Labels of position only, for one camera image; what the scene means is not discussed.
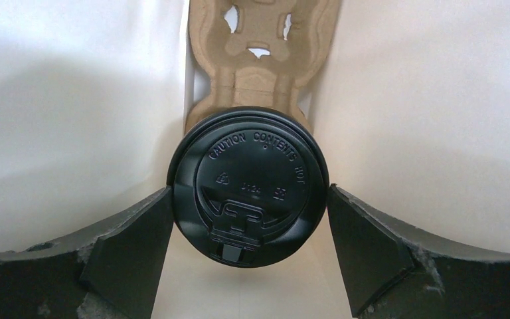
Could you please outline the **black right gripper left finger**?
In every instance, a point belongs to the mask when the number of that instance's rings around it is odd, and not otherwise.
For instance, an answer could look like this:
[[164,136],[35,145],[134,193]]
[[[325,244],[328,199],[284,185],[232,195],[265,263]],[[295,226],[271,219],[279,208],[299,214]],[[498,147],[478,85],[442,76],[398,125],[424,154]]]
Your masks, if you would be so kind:
[[172,228],[165,188],[69,235],[0,253],[0,318],[150,318]]

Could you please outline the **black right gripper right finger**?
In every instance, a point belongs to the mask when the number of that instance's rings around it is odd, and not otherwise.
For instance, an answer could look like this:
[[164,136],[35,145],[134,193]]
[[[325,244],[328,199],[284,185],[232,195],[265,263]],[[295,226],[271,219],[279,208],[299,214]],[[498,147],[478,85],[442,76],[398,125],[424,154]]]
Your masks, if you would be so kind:
[[510,253],[427,232],[332,185],[329,224],[356,318],[510,318]]

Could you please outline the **black plastic cup lid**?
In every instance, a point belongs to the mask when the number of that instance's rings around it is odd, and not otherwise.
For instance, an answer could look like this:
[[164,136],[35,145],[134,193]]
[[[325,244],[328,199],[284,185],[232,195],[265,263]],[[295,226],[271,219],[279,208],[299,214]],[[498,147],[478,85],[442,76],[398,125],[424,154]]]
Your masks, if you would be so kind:
[[243,106],[195,124],[171,160],[174,220],[204,256],[258,268],[299,250],[326,210],[329,174],[309,130]]

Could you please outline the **brown paper bag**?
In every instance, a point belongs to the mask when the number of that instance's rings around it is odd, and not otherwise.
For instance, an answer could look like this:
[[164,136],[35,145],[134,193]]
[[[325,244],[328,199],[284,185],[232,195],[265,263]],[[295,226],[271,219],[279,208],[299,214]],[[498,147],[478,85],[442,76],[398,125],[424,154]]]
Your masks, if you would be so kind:
[[[0,253],[167,188],[209,92],[191,1],[0,1]],[[459,243],[510,253],[510,1],[342,1],[301,92],[334,185]],[[324,218],[289,259],[220,265],[173,225],[150,318],[355,318]]]

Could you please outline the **brown pulp carrier top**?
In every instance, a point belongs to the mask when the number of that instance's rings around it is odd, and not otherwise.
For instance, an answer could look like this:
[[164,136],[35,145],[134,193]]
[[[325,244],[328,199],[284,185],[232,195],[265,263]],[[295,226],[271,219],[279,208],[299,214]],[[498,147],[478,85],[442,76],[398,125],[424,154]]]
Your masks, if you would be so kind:
[[300,90],[325,62],[339,1],[191,1],[189,39],[210,91],[185,129],[239,106],[281,112],[309,128]]

